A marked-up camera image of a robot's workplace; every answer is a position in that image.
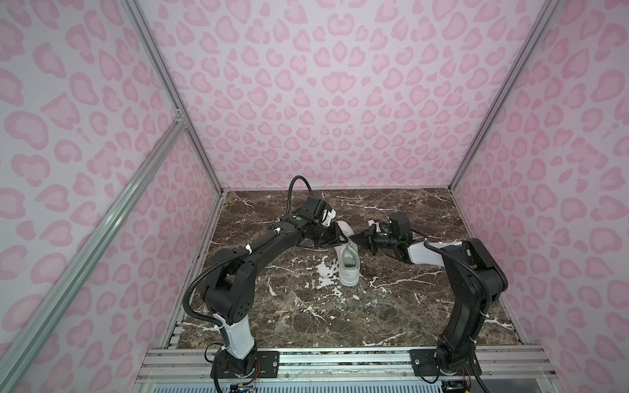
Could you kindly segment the white sneaker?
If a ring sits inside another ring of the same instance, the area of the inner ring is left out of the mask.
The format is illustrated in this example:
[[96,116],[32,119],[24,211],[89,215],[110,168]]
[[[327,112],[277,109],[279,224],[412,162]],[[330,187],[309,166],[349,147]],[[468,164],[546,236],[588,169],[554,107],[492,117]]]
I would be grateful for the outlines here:
[[[345,228],[351,228],[351,226],[345,221],[337,221],[337,223],[342,230]],[[358,258],[345,257],[343,259],[339,259],[337,257],[337,272],[340,283],[343,286],[354,287],[357,285],[360,278],[360,255]]]

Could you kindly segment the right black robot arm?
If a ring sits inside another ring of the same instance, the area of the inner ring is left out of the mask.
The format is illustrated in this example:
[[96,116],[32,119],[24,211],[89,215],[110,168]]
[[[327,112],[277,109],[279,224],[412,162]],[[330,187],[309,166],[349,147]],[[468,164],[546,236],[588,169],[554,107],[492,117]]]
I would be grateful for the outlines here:
[[390,250],[400,262],[445,270],[455,300],[448,323],[437,339],[432,366],[445,375],[476,370],[473,364],[478,335],[492,305],[508,287],[505,274],[483,243],[477,238],[431,242],[411,227],[408,215],[402,212],[391,215],[386,223],[373,222],[350,239],[374,255]]

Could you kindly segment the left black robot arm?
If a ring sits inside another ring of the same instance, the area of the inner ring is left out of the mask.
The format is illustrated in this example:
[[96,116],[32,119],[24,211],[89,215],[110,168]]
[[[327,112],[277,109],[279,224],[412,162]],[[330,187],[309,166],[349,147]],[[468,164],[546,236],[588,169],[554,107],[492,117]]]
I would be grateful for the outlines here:
[[229,357],[244,361],[257,351],[248,315],[255,301],[258,275],[284,252],[304,240],[316,247],[344,244],[348,238],[326,201],[308,196],[303,206],[281,216],[269,231],[234,250],[220,250],[211,264],[186,289],[182,306],[187,316],[218,327]]

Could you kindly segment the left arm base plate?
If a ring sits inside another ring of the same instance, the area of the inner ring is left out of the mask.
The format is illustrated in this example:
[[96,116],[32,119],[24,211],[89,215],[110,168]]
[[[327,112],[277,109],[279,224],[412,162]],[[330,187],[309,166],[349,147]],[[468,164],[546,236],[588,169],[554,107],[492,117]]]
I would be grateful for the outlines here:
[[218,379],[277,378],[280,352],[275,350],[253,350],[240,360],[227,350],[217,352],[211,376]]

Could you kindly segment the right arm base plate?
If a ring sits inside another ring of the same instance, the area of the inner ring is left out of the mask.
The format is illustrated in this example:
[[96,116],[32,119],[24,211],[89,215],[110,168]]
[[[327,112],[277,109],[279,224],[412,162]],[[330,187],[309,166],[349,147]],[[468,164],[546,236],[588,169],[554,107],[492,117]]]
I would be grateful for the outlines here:
[[416,377],[467,377],[481,376],[483,370],[475,353],[451,353],[439,346],[409,351],[410,363]]

